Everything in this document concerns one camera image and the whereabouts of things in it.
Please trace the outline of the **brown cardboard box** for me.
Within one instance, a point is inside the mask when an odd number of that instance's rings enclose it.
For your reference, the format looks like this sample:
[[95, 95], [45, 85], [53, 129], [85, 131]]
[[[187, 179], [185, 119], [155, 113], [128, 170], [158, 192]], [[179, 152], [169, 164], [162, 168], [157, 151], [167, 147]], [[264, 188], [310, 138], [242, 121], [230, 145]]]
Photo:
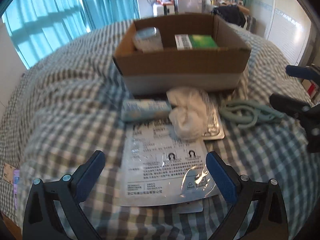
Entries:
[[[133, 38], [140, 30], [155, 27], [163, 49], [142, 52]], [[208, 36], [216, 48], [185, 48], [185, 35]], [[234, 90], [244, 72], [251, 48], [219, 16], [180, 14], [133, 21], [118, 44], [114, 63], [133, 95], [162, 94], [188, 86], [207, 92]]]

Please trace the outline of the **silver mini fridge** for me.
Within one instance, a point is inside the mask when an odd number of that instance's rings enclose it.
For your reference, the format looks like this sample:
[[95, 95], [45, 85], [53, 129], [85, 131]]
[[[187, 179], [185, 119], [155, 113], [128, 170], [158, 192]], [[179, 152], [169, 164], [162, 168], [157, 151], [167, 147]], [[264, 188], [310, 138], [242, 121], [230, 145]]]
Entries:
[[201, 13], [202, 0], [175, 0], [176, 12], [184, 13]]

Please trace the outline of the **teal window curtain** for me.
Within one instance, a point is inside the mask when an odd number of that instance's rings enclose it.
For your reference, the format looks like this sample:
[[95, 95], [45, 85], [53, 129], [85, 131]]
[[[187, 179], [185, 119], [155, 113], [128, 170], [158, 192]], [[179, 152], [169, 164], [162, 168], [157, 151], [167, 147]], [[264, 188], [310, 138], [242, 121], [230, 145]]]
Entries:
[[81, 35], [137, 17], [136, 0], [13, 0], [2, 19], [29, 69]]

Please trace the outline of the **light blue patterned tube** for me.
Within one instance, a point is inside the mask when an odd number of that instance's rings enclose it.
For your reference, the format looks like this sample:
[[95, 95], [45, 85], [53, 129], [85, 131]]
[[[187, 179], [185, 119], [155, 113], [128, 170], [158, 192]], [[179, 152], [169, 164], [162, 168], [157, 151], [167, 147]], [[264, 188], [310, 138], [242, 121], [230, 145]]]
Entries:
[[120, 116], [124, 122], [157, 120], [167, 118], [171, 110], [167, 101], [129, 99], [123, 101]]

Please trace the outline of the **white lace cloth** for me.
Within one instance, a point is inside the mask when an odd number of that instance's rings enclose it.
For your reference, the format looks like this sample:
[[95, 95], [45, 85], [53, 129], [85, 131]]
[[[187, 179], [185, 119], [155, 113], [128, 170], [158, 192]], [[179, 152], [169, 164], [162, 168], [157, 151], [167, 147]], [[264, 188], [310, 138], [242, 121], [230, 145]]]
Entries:
[[177, 137], [184, 141], [202, 138], [212, 109], [208, 93], [194, 87], [176, 87], [167, 91], [167, 98], [172, 105], [169, 120]]

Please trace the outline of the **smartphone with lit screen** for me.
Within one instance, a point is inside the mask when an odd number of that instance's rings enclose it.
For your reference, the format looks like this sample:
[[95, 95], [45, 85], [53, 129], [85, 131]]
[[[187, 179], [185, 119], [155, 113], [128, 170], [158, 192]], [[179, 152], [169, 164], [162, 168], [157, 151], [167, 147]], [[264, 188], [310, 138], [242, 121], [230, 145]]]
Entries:
[[18, 191], [18, 183], [20, 181], [20, 171], [15, 169], [13, 171], [13, 187], [14, 187], [14, 204], [15, 209], [17, 209], [17, 191]]

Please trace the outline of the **white drawer cabinet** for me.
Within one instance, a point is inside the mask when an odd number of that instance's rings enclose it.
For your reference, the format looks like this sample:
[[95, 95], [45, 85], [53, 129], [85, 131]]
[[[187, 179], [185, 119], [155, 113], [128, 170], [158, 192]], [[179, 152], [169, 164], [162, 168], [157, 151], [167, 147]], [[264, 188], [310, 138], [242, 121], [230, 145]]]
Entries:
[[174, 4], [154, 3], [152, 5], [152, 12], [153, 12], [153, 17], [174, 15], [175, 14], [175, 5]]

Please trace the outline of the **small card on bed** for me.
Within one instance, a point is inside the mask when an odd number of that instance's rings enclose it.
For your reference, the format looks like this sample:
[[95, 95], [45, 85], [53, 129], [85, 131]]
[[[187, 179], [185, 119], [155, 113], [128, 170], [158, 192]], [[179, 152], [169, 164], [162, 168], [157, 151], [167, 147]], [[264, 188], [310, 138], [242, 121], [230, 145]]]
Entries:
[[14, 172], [15, 172], [16, 168], [4, 163], [3, 165], [3, 179], [5, 181], [7, 181], [8, 183], [10, 183], [11, 185], [14, 182]]

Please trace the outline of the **clear cotton swab jar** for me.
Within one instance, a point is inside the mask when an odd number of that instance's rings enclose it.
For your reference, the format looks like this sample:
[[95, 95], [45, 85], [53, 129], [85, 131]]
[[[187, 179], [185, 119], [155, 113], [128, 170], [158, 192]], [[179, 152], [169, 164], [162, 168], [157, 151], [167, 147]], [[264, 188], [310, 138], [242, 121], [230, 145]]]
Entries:
[[155, 27], [138, 30], [132, 41], [135, 48], [143, 53], [163, 50], [161, 33]]

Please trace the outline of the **green 666 medicine box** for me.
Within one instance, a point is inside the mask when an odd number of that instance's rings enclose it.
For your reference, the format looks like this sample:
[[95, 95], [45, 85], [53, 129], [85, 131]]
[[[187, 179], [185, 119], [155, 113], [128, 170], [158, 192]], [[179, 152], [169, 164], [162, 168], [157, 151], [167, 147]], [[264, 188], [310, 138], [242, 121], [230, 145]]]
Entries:
[[217, 48], [216, 42], [210, 35], [175, 35], [178, 50]]

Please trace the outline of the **grey-green folding hanger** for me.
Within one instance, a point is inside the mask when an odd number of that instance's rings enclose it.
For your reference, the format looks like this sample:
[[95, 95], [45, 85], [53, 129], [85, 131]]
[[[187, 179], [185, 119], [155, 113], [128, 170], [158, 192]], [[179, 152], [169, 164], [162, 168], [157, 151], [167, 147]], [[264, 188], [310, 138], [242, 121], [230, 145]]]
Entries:
[[247, 129], [259, 124], [280, 123], [285, 114], [254, 100], [227, 101], [219, 109], [220, 116], [233, 122], [239, 129]]

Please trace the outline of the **black clothes on chair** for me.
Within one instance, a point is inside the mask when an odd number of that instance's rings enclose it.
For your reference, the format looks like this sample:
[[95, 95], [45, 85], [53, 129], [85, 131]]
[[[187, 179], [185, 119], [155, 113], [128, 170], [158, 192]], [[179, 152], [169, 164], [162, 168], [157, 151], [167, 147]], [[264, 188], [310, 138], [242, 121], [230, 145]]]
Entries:
[[215, 7], [212, 10], [214, 15], [219, 16], [224, 21], [235, 24], [240, 27], [244, 27], [246, 24], [246, 18], [244, 13], [240, 11], [237, 5], [222, 5], [219, 7]]

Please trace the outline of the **silver foil blister tray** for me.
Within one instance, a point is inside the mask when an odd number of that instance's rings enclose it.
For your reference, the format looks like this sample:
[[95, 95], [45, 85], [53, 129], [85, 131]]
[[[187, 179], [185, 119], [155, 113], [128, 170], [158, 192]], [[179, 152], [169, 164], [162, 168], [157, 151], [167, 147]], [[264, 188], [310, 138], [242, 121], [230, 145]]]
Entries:
[[221, 140], [225, 137], [218, 105], [215, 99], [208, 97], [206, 100], [208, 123], [202, 139], [204, 141]]

